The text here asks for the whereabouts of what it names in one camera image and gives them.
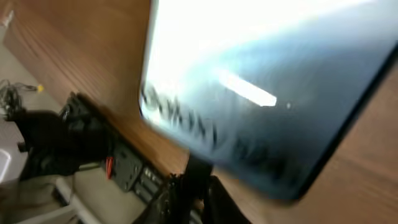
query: wooden table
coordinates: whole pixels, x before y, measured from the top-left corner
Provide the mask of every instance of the wooden table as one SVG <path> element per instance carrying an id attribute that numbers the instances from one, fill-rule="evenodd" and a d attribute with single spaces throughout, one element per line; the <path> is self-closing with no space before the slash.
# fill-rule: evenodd
<path id="1" fill-rule="evenodd" d="M 137 94 L 148 0 L 17 0 L 4 44 L 61 104 L 87 94 L 163 172 L 188 152 L 148 128 Z M 394 69 L 303 200 L 291 207 L 216 171 L 253 223 L 398 223 L 398 69 Z"/>

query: gray object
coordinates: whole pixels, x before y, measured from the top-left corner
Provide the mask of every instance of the gray object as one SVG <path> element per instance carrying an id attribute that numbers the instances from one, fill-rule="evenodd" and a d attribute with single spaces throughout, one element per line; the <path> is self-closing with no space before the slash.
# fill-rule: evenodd
<path id="1" fill-rule="evenodd" d="M 153 5 L 142 117 L 283 200 L 309 188 L 398 40 L 392 0 Z"/>

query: beige floor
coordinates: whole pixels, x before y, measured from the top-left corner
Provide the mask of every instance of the beige floor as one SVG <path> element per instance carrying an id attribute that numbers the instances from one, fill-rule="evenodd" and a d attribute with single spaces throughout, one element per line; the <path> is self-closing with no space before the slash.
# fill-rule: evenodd
<path id="1" fill-rule="evenodd" d="M 5 30 L 0 27 L 0 40 Z M 22 82 L 38 85 L 37 80 L 0 44 L 0 80 L 11 83 Z M 28 110 L 60 111 L 59 105 L 45 91 L 41 93 L 22 93 L 23 104 Z M 59 208 L 52 198 L 56 176 L 39 177 L 22 182 L 19 186 L 19 205 L 9 214 L 7 223 L 15 223 Z M 104 224 L 131 223 L 145 208 L 133 194 L 123 193 L 110 180 L 106 180 L 102 169 L 78 172 L 75 174 L 75 193 Z"/>

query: shiny metal surface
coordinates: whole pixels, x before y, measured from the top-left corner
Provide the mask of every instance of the shiny metal surface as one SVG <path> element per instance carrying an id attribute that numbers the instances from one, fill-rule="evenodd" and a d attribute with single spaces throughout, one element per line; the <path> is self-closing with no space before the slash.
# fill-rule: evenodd
<path id="1" fill-rule="evenodd" d="M 268 197 L 301 197 L 398 40 L 398 1 L 155 1 L 140 106 Z"/>

